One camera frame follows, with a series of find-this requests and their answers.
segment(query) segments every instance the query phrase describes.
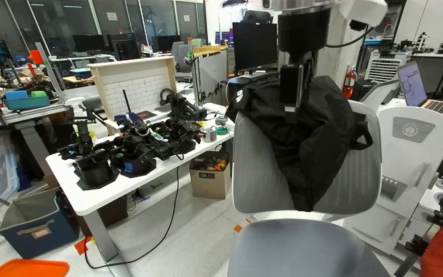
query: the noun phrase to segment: laptop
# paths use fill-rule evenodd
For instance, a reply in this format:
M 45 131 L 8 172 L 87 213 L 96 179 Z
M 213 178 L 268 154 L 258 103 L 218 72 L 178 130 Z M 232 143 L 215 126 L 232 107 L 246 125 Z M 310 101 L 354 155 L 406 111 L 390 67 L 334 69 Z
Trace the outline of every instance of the laptop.
M 443 114 L 443 101 L 429 100 L 416 62 L 398 67 L 398 78 L 405 95 L 406 105 L 423 107 Z

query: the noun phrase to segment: bag strap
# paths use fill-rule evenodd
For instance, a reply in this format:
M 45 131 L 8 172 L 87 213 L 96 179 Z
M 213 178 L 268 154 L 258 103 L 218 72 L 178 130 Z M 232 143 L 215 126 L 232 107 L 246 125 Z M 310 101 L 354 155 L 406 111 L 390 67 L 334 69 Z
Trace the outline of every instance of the bag strap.
M 364 150 L 369 147 L 371 147 L 372 144 L 374 144 L 374 140 L 372 138 L 372 135 L 369 132 L 369 125 L 367 121 L 365 120 L 366 116 L 364 114 L 360 113 L 354 113 L 355 114 L 355 135 L 353 136 L 350 144 L 350 149 L 353 150 Z M 365 143 L 359 142 L 358 139 L 360 137 L 365 138 Z

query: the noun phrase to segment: black backpack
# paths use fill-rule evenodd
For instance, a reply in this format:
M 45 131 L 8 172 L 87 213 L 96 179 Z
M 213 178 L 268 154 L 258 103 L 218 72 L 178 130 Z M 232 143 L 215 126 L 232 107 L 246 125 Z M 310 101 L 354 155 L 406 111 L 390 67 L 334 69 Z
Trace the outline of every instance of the black backpack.
M 278 79 L 246 86 L 235 93 L 226 115 L 235 122 L 243 112 L 271 142 L 286 176 L 295 209 L 311 212 L 339 172 L 349 149 L 372 145 L 364 121 L 329 76 L 313 77 L 309 100 L 302 103 L 297 124 L 285 121 Z M 358 142 L 365 137 L 366 144 Z

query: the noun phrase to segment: concrete floor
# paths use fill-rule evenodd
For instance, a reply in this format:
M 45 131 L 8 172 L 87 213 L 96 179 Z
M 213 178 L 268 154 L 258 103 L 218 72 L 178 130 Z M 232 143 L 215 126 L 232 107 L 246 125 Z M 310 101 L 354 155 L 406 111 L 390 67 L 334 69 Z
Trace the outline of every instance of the concrete floor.
M 184 165 L 180 175 L 187 173 Z M 125 260 L 142 255 L 163 237 L 172 214 L 174 195 L 161 200 L 144 212 L 133 210 L 129 217 L 109 228 L 109 233 L 120 249 Z M 0 219 L 5 207 L 0 209 Z M 259 214 L 257 219 L 297 218 L 321 219 L 322 214 L 305 212 L 269 212 Z M 134 277 L 225 277 L 232 245 L 238 233 L 234 227 L 246 226 L 246 216 L 235 210 L 231 194 L 225 200 L 212 200 L 192 196 L 190 184 L 179 191 L 174 221 L 165 241 L 145 258 L 128 265 Z M 51 252 L 38 256 L 38 260 L 65 261 L 69 264 L 68 277 L 112 276 L 107 268 L 90 269 L 84 255 L 79 255 L 74 244 L 64 245 Z M 97 247 L 88 242 L 88 257 L 92 265 L 103 265 Z M 381 263 L 391 274 L 399 266 L 399 260 L 374 250 Z M 20 256 L 11 245 L 0 236 L 0 266 Z M 408 277 L 417 277 L 418 272 L 409 272 Z

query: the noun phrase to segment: teal container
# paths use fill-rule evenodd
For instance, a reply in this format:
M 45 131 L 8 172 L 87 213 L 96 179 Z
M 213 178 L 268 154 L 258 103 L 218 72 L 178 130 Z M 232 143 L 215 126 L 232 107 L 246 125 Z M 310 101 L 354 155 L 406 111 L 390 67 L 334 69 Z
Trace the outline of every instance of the teal container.
M 3 100 L 5 106 L 10 110 L 22 110 L 22 109 L 32 109 L 39 107 L 47 107 L 51 105 L 49 97 L 29 97 L 25 99 L 5 99 Z

